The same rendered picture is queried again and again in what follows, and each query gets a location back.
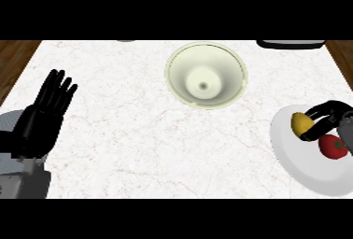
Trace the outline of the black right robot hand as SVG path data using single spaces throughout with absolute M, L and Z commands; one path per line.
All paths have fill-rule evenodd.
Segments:
M 334 128 L 340 126 L 343 114 L 353 110 L 353 107 L 337 100 L 315 105 L 305 115 L 312 119 L 321 119 L 312 128 L 302 134 L 302 141 L 317 141 Z

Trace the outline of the yellow lemon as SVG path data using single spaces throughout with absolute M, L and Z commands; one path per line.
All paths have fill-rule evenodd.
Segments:
M 315 121 L 302 113 L 296 112 L 292 118 L 292 129 L 296 136 L 302 136 L 303 133 L 314 127 Z

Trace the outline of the pale green bowl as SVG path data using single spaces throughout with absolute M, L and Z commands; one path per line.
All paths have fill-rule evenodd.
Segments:
M 166 64 L 165 76 L 178 100 L 207 110 L 230 106 L 249 85 L 241 57 L 213 42 L 194 42 L 176 50 Z

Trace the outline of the red tomato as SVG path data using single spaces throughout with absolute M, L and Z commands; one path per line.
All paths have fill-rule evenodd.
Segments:
M 321 137 L 320 150 L 323 155 L 332 160 L 339 160 L 348 155 L 348 147 L 340 137 L 334 134 L 326 134 Z

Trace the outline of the black and white appliance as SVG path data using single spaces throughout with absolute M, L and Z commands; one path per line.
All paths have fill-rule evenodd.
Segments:
M 320 49 L 324 40 L 259 40 L 258 44 L 267 49 Z

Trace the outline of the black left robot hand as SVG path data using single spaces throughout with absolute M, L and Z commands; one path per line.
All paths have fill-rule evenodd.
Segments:
M 11 150 L 14 159 L 39 159 L 52 151 L 76 90 L 77 85 L 66 77 L 66 71 L 54 69 L 35 103 L 26 108 L 15 124 L 15 146 Z

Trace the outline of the white plate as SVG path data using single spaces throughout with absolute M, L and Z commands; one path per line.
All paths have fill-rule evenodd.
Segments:
M 293 133 L 293 114 L 309 108 L 311 105 L 290 105 L 277 113 L 271 123 L 272 148 L 289 175 L 311 190 L 327 196 L 345 196 L 353 193 L 353 155 L 329 159 L 320 142 L 305 142 Z

